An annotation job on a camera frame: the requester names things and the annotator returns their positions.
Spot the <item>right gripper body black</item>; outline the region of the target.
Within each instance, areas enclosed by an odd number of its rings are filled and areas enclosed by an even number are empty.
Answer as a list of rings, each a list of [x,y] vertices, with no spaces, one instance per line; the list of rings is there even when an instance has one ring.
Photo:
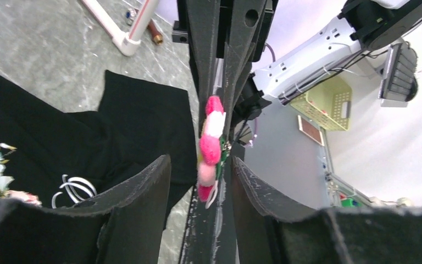
[[[224,58],[227,45],[242,46],[245,60],[260,60],[277,1],[178,1],[173,41],[187,43],[195,62]]]

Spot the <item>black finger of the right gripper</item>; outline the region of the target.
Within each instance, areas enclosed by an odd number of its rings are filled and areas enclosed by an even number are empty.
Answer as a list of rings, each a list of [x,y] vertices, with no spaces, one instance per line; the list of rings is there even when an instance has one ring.
[[[205,107],[213,92],[216,47],[219,29],[219,1],[187,1],[190,40],[198,76],[199,127],[206,117]]]
[[[266,1],[234,1],[230,33],[224,50],[223,105],[226,119],[223,134],[229,137],[231,114],[234,107],[234,95],[237,80],[246,62],[253,35]]]

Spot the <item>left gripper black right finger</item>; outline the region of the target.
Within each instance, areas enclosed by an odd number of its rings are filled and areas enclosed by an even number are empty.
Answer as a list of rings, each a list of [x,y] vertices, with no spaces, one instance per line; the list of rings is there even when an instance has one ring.
[[[241,263],[422,263],[422,207],[314,210],[231,168]]]

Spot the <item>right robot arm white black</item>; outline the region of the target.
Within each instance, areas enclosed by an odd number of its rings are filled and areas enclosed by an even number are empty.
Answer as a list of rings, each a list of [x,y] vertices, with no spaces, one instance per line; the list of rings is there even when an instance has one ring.
[[[422,22],[422,1],[347,1],[308,41],[254,73],[277,1],[178,1],[177,7],[173,40],[189,45],[206,135],[227,138],[271,101],[292,101],[387,45],[390,64],[379,97],[408,102],[417,93],[417,55],[397,41]]]

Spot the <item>black floral print t-shirt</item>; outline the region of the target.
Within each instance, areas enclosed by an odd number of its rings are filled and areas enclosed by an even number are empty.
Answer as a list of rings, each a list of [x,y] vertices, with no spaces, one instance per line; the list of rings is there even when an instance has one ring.
[[[0,76],[0,196],[36,195],[44,207],[71,206],[63,176],[98,193],[169,155],[166,211],[196,183],[197,157],[188,93],[111,71],[96,111],[64,113]]]

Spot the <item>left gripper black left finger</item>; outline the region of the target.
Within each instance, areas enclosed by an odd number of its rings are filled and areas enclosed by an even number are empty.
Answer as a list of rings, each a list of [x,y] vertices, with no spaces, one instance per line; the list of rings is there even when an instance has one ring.
[[[0,199],[0,263],[156,263],[170,157],[73,207]]]

